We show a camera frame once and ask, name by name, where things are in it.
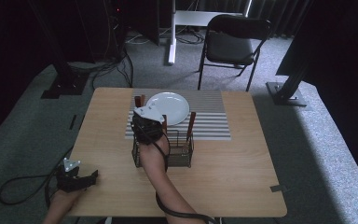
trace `gray carpet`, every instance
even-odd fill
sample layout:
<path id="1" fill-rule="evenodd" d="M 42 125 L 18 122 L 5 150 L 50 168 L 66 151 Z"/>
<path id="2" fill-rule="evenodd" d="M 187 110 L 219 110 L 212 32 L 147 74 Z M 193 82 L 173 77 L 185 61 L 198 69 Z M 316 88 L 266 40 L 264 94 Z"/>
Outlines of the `gray carpet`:
<path id="1" fill-rule="evenodd" d="M 133 86 L 195 90 L 202 45 L 178 42 L 176 62 L 167 65 L 169 44 L 164 38 L 161 42 L 156 46 L 136 38 L 127 44 L 134 68 Z M 269 96 L 266 82 L 287 79 L 275 74 L 290 43 L 291 39 L 282 38 L 266 42 L 250 89 L 277 176 L 287 187 L 283 196 L 288 213 L 277 218 L 229 217 L 226 223 L 358 223 L 358 167 L 317 90 L 301 83 L 299 90 L 308 103 L 306 108 L 275 105 Z M 125 64 L 121 68 L 130 73 L 129 62 Z M 244 91 L 250 69 L 242 77 L 235 77 L 236 72 L 206 67 L 201 89 Z M 82 118 L 87 111 L 92 95 L 91 78 L 82 95 L 40 99 L 55 76 L 52 66 L 39 74 L 0 127 L 0 186 L 13 177 L 48 174 L 75 142 L 81 119 L 71 123 L 74 115 Z M 127 87 L 117 70 L 95 78 L 93 85 Z M 15 202 L 37 189 L 42 181 L 43 178 L 38 178 L 10 184 L 4 196 Z M 25 203 L 0 203 L 0 223 L 40 223 L 46 211 L 41 190 Z M 79 223 L 94 223 L 98 219 L 84 217 Z M 63 223 L 74 222 L 74 217 L 68 217 Z"/>

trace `human arm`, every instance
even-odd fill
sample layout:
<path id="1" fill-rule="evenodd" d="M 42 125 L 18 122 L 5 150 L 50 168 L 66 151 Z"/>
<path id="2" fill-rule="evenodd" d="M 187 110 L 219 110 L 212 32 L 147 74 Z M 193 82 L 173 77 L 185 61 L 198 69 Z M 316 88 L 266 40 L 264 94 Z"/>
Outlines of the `human arm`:
<path id="1" fill-rule="evenodd" d="M 77 199 L 83 193 L 83 189 L 72 192 L 65 192 L 59 189 L 51 198 L 50 207 L 43 224 L 59 224 L 66 213 L 74 206 Z"/>
<path id="2" fill-rule="evenodd" d="M 156 144 L 164 154 L 169 152 L 169 143 L 165 136 L 162 136 Z M 153 145 L 140 144 L 141 163 L 145 169 L 150 183 L 156 190 L 162 203 L 175 212 L 196 214 L 194 208 L 183 198 L 165 172 L 165 163 L 161 153 Z M 204 224 L 201 219 L 173 217 L 166 214 L 170 224 Z"/>

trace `person's left hand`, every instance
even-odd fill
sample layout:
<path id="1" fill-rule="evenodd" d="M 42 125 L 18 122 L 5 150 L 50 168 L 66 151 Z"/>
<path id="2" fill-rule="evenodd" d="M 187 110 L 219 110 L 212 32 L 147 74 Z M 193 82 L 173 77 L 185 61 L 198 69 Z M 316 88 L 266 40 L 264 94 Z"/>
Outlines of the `person's left hand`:
<path id="1" fill-rule="evenodd" d="M 60 223 L 66 213 L 76 204 L 77 199 L 84 192 L 83 189 L 65 192 L 59 189 L 51 198 L 50 208 L 43 223 Z"/>

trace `wire rack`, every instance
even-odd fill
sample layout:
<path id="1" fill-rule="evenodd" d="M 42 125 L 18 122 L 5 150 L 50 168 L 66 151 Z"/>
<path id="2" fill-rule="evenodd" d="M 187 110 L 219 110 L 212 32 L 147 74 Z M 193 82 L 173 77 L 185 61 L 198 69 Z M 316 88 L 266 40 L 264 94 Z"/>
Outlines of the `wire rack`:
<path id="1" fill-rule="evenodd" d="M 168 158 L 168 166 L 191 167 L 191 157 L 194 152 L 193 133 L 187 138 L 187 133 L 179 131 L 167 131 L 167 136 L 170 141 L 171 153 Z M 136 167 L 142 167 L 139 148 L 136 144 L 135 138 L 133 140 L 132 157 Z"/>

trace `black chair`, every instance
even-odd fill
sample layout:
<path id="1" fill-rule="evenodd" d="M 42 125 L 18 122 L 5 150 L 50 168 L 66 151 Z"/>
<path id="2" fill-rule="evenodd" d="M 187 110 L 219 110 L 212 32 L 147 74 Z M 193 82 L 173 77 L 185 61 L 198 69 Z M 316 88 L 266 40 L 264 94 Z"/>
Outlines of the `black chair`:
<path id="1" fill-rule="evenodd" d="M 271 24 L 266 20 L 248 19 L 243 16 L 222 14 L 215 16 L 208 23 L 204 46 L 200 59 L 201 87 L 203 66 L 240 68 L 239 77 L 248 65 L 253 64 L 246 91 L 249 90 L 257 65 L 260 48 L 269 38 Z M 251 40 L 257 40 L 257 47 L 252 48 Z"/>

